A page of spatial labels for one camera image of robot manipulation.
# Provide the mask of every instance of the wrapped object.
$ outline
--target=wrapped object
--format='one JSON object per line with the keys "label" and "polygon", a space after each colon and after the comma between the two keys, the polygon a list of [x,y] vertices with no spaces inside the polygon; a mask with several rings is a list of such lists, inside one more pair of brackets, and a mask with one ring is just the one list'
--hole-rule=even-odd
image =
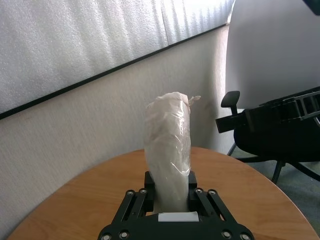
{"label": "wrapped object", "polygon": [[[199,98],[191,98],[190,103]],[[155,183],[156,213],[188,211],[189,114],[188,97],[179,92],[157,97],[146,108],[144,151]]]}

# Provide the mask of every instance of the floor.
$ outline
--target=floor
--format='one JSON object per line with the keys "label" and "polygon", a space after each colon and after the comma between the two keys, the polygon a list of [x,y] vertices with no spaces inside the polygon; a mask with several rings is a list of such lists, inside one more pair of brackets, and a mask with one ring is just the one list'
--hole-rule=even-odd
{"label": "floor", "polygon": [[[247,158],[250,153],[236,147],[231,155],[234,158]],[[271,180],[276,161],[247,163]],[[304,163],[310,169],[320,173],[320,161]],[[320,182],[308,177],[286,164],[280,173],[277,186],[295,203],[320,236]]]}

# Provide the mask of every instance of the white plastic bag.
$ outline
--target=white plastic bag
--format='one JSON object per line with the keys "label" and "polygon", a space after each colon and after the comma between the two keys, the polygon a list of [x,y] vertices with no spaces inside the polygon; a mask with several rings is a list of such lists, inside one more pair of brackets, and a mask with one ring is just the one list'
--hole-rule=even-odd
{"label": "white plastic bag", "polygon": [[190,107],[179,92],[157,97],[146,108],[144,151],[155,183],[154,212],[187,212],[190,172]]}

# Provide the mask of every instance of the wooden tabletop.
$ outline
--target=wooden tabletop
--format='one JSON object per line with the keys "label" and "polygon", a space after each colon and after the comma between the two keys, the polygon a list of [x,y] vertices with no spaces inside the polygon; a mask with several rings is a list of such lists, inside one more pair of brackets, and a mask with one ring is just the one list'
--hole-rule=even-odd
{"label": "wooden tabletop", "polygon": [[[198,186],[216,189],[236,221],[256,240],[319,240],[292,201],[246,164],[193,147],[191,169]],[[144,186],[144,151],[112,158],[75,177],[40,204],[8,240],[97,240],[126,190]]]}

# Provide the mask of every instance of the chair backrest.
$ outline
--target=chair backrest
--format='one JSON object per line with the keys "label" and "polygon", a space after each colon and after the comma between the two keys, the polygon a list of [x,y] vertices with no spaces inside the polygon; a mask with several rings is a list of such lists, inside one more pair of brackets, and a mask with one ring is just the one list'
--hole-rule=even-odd
{"label": "chair backrest", "polygon": [[239,108],[320,86],[320,17],[303,0],[237,0],[230,22],[226,92]]}

